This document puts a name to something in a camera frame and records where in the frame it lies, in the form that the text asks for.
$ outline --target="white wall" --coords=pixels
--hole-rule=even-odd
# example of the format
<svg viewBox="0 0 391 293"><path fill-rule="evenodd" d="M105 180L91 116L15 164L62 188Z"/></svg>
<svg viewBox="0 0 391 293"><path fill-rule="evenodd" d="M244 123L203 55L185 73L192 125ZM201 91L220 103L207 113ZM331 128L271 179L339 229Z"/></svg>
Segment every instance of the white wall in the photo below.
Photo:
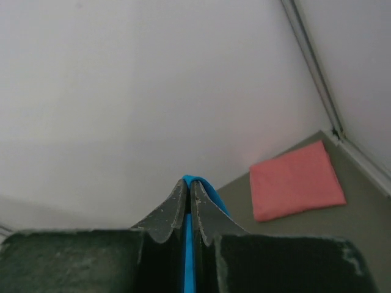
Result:
<svg viewBox="0 0 391 293"><path fill-rule="evenodd" d="M391 1L300 4L348 137L391 171Z"/></svg>
<svg viewBox="0 0 391 293"><path fill-rule="evenodd" d="M279 1L7 0L0 37L8 225L130 226L330 127Z"/></svg>

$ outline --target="gray floor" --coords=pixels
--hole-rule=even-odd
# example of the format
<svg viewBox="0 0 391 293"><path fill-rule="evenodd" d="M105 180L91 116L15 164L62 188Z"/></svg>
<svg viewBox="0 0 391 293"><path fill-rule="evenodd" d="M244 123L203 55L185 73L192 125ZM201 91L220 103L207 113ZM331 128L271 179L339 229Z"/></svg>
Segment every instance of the gray floor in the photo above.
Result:
<svg viewBox="0 0 391 293"><path fill-rule="evenodd" d="M323 140L348 204L258 223L252 215L249 174L219 189L232 218L254 234L334 235L350 239L362 252L381 292L391 292L391 200L323 133L293 147Z"/></svg>

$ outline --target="pink cloth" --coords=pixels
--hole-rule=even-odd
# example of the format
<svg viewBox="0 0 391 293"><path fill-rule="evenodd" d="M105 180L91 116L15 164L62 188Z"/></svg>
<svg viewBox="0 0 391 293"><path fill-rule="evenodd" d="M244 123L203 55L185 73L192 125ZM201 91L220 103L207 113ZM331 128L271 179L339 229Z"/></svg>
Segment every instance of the pink cloth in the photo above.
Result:
<svg viewBox="0 0 391 293"><path fill-rule="evenodd" d="M259 222L346 204L322 141L251 166L250 185Z"/></svg>

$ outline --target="blue strip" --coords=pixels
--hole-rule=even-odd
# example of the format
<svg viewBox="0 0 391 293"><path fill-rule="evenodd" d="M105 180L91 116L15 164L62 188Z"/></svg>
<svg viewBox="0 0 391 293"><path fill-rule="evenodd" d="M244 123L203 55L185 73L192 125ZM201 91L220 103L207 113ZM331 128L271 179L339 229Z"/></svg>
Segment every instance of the blue strip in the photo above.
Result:
<svg viewBox="0 0 391 293"><path fill-rule="evenodd" d="M191 175L184 175L183 179L186 181L186 184L188 185L189 189L193 181L195 180L200 181L203 185L203 188L207 192L210 200L213 201L215 205L218 206L223 212L225 212L226 215L228 216L230 215L228 213L228 209L225 206L224 202L217 194L213 186L210 185L210 183L207 180L203 179L202 177L191 176ZM186 214L185 228L186 228L186 240L185 240L186 253L185 253L185 283L183 289L185 293L194 293L196 291L195 290L196 274L194 268L194 243L193 243L191 214Z"/></svg>

